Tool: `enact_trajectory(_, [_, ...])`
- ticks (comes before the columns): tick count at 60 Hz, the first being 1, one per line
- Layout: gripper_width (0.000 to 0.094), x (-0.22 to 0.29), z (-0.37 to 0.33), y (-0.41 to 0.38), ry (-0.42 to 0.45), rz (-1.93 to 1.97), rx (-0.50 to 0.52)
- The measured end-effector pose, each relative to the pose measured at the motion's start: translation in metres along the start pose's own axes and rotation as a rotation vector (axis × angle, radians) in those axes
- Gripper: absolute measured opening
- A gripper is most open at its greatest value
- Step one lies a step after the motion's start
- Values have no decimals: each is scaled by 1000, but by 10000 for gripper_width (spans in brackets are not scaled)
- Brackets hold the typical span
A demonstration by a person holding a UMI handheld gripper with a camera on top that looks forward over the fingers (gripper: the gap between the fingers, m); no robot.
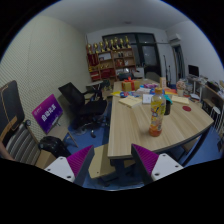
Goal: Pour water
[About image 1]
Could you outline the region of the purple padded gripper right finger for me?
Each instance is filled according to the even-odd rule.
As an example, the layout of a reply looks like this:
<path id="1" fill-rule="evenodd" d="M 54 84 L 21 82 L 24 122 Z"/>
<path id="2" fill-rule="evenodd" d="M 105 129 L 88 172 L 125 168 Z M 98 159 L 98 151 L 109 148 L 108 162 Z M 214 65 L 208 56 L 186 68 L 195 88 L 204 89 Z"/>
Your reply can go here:
<path id="1" fill-rule="evenodd" d="M 182 166 L 166 153 L 156 154 L 136 144 L 131 145 L 131 153 L 145 185 L 182 169 Z"/>

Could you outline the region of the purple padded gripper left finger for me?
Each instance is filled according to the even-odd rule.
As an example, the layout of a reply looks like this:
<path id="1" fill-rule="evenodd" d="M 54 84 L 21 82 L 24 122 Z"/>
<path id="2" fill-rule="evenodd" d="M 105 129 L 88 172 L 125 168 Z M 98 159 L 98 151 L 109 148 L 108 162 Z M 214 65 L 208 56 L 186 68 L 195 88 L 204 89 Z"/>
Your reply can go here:
<path id="1" fill-rule="evenodd" d="M 94 146 L 87 146 L 68 156 L 59 156 L 45 171 L 82 186 L 94 157 Z"/>

